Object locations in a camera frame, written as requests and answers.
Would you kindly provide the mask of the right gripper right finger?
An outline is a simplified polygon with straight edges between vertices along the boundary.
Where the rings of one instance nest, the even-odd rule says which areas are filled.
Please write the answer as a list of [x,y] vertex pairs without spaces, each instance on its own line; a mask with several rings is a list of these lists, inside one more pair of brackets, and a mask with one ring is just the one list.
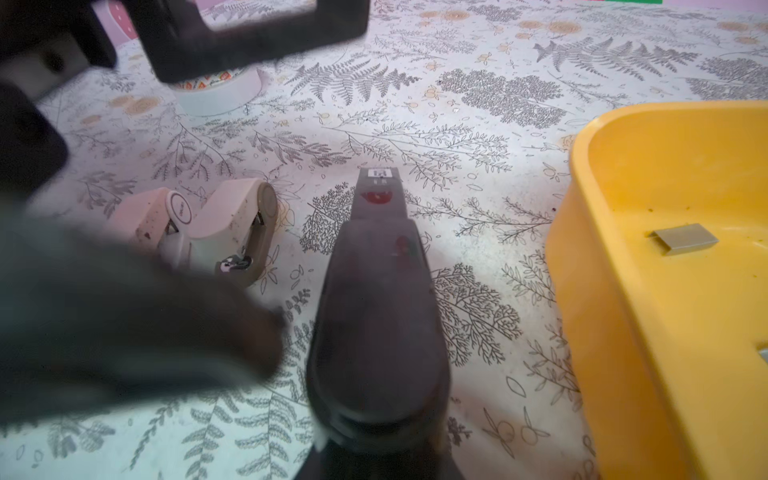
[[440,480],[464,480],[450,449],[444,450],[440,455]]

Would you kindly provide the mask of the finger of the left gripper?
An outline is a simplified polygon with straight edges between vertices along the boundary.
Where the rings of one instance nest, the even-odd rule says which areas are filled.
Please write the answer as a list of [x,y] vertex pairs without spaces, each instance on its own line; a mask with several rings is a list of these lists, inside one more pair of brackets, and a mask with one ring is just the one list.
[[174,84],[361,37],[370,3],[318,1],[293,16],[214,30],[192,1],[125,1],[157,79]]
[[283,327],[226,280],[1,204],[5,420],[265,381]]

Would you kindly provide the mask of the black stapler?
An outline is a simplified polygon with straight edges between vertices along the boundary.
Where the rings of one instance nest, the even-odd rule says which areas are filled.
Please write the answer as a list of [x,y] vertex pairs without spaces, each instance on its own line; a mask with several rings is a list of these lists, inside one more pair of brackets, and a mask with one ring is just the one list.
[[450,363],[431,272],[394,168],[364,168],[306,365],[318,479],[440,479]]

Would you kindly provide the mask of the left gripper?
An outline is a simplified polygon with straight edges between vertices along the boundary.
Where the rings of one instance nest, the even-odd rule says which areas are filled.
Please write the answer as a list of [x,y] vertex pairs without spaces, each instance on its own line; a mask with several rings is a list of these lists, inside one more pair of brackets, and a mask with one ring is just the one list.
[[27,198],[68,161],[36,102],[117,53],[92,1],[1,3],[1,193]]

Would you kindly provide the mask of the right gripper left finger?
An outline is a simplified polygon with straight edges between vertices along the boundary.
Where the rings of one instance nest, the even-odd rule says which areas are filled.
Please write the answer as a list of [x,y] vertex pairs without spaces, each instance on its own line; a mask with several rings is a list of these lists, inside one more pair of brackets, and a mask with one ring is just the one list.
[[318,480],[318,452],[311,449],[298,470],[295,480]]

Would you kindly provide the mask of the yellow plastic tray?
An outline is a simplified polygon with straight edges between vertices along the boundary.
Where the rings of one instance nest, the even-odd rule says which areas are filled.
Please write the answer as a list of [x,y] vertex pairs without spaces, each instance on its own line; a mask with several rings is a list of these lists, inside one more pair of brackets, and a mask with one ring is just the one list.
[[[576,136],[545,256],[607,479],[767,475],[767,105],[624,107]],[[719,242],[665,256],[651,231]]]

